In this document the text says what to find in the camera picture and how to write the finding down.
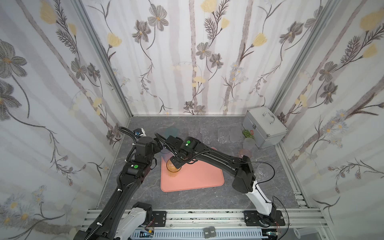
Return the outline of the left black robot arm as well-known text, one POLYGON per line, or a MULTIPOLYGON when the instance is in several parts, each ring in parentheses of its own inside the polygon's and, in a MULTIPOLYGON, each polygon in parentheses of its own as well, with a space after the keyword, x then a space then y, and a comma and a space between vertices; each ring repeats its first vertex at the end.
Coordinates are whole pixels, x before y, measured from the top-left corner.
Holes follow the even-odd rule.
POLYGON ((157 138, 148 137, 144 129, 131 131, 119 127, 119 131, 131 137, 134 143, 117 176, 117 188, 88 229, 76 233, 75 240, 129 240, 138 227, 149 226, 153 222, 153 208, 150 204, 137 202, 125 218, 123 214, 152 169, 152 164, 157 162, 155 154, 163 147, 157 138))

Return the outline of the pink rectangular tray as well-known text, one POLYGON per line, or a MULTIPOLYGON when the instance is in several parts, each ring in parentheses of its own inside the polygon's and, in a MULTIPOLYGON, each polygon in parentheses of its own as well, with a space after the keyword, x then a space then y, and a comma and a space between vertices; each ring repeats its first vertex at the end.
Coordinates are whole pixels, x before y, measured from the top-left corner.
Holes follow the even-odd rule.
POLYGON ((165 193, 220 187, 225 183, 223 171, 203 161, 182 166, 176 177, 166 173, 166 163, 161 160, 161 190, 165 193))

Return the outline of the blue translucent cup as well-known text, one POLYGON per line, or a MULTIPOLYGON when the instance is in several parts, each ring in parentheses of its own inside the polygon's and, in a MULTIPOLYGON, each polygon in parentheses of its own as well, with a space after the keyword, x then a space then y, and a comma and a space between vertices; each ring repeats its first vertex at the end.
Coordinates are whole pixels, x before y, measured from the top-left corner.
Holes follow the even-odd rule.
POLYGON ((160 154, 165 163, 173 156, 172 152, 167 149, 161 150, 160 154))

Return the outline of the amber translucent cup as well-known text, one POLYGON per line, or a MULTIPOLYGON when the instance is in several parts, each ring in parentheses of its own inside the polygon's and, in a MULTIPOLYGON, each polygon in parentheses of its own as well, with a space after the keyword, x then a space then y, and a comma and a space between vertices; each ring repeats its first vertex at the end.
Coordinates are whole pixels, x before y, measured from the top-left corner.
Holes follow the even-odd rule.
POLYGON ((180 168, 175 167, 171 159, 167 160, 166 168, 167 168, 167 171, 166 171, 167 175, 172 178, 176 177, 182 169, 182 167, 180 168))

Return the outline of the teal textured cup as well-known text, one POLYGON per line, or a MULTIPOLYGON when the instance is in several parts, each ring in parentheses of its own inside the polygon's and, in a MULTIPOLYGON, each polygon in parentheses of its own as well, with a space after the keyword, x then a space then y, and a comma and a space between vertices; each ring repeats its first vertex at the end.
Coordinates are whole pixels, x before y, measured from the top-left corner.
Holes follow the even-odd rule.
POLYGON ((167 139, 168 137, 178 137, 179 136, 179 129, 171 126, 166 128, 164 137, 167 139))

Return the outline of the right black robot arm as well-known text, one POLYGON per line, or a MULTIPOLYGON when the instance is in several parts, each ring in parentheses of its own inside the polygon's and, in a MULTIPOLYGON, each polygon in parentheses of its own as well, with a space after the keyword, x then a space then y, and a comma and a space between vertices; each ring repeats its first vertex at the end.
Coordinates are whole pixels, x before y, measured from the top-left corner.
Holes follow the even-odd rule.
POLYGON ((165 139, 159 134, 156 134, 156 137, 172 153, 171 162, 176 168, 202 161, 234 177, 233 189, 245 194, 256 207, 255 210, 244 211, 246 226, 268 228, 288 224, 288 219, 283 217, 283 213, 277 210, 275 203, 261 190, 248 156, 239 158, 227 155, 192 137, 187 137, 185 140, 172 136, 165 139))

